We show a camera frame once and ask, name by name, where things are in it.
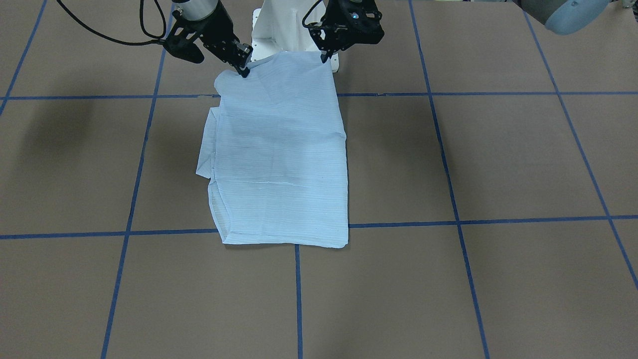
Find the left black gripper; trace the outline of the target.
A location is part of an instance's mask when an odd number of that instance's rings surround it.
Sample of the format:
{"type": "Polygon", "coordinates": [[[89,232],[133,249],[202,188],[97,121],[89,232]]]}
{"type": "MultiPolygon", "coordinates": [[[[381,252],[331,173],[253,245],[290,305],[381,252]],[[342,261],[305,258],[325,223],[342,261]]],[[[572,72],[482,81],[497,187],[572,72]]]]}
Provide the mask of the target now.
{"type": "Polygon", "coordinates": [[[322,63],[355,44],[378,44],[385,36],[375,0],[329,0],[317,22],[308,23],[322,63]]]}

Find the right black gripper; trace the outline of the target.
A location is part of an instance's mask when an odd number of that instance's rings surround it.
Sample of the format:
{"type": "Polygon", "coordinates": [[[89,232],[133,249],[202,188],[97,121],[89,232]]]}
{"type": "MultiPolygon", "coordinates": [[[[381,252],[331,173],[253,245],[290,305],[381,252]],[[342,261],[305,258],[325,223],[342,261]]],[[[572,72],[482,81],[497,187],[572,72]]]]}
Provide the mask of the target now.
{"type": "Polygon", "coordinates": [[[175,20],[162,46],[173,57],[200,64],[204,55],[196,44],[223,63],[238,68],[239,75],[249,76],[248,66],[253,48],[242,43],[233,30],[233,22],[223,5],[175,5],[175,20]]]}

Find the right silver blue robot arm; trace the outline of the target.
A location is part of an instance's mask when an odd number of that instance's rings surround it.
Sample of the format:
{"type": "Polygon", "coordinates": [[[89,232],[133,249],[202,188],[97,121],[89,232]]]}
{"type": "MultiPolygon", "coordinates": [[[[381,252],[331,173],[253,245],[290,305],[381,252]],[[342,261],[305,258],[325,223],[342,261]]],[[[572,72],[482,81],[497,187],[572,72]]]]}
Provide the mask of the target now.
{"type": "Polygon", "coordinates": [[[243,78],[253,48],[242,43],[234,32],[232,19],[220,0],[174,0],[174,24],[162,46],[173,57],[200,64],[205,56],[196,44],[232,66],[243,78]]]}

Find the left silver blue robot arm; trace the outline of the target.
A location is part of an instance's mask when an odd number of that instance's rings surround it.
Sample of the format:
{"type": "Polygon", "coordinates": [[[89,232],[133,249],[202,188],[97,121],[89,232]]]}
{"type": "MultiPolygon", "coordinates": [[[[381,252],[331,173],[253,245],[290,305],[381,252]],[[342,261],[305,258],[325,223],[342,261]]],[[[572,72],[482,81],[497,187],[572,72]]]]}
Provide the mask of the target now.
{"type": "MultiPolygon", "coordinates": [[[[317,22],[308,22],[318,0],[303,16],[302,26],[309,31],[321,51],[321,61],[355,44],[378,44],[385,36],[383,14],[374,0],[329,0],[317,22]]],[[[551,32],[568,35],[593,22],[608,6],[608,0],[513,0],[551,32]]]]}

